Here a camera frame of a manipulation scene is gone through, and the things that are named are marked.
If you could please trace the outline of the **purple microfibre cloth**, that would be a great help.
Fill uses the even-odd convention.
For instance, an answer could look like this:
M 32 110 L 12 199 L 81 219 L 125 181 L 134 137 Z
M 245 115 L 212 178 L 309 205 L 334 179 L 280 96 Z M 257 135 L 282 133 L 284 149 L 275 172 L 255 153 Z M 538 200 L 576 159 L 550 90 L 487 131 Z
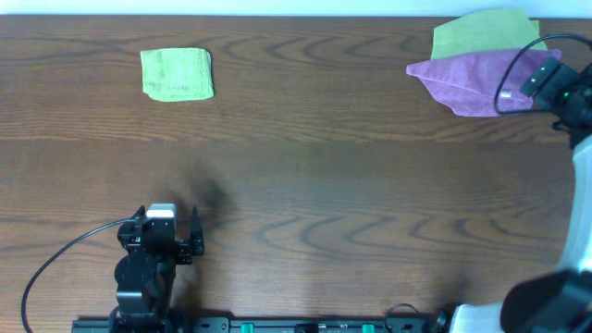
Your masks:
M 516 49 L 486 51 L 427 60 L 411 64 L 406 73 L 419 79 L 432 97 L 460 117 L 495 117 L 495 92 Z M 499 109 L 529 109 L 530 97 L 520 93 L 521 86 L 548 57 L 561 58 L 558 49 L 528 50 L 512 68 L 500 91 Z

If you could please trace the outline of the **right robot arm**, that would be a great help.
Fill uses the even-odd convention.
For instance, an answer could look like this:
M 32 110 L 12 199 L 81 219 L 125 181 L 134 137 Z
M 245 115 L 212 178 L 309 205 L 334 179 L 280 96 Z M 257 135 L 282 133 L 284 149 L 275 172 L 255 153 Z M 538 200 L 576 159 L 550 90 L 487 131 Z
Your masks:
M 556 271 L 513 287 L 503 302 L 459 305 L 448 324 L 463 332 L 591 330 L 591 67 L 581 72 L 549 57 L 521 93 L 558 117 L 569 134 L 575 185 L 570 226 Z

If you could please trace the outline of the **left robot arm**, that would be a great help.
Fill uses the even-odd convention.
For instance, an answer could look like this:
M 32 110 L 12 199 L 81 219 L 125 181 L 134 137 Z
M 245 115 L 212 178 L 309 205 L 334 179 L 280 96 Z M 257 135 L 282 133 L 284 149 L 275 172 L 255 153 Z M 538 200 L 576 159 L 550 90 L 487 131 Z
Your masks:
M 186 240 L 176 238 L 177 207 L 154 203 L 140 207 L 117 232 L 127 251 L 115 268 L 117 308 L 107 330 L 117 332 L 189 332 L 191 323 L 170 308 L 176 268 L 204 255 L 204 230 L 196 208 Z

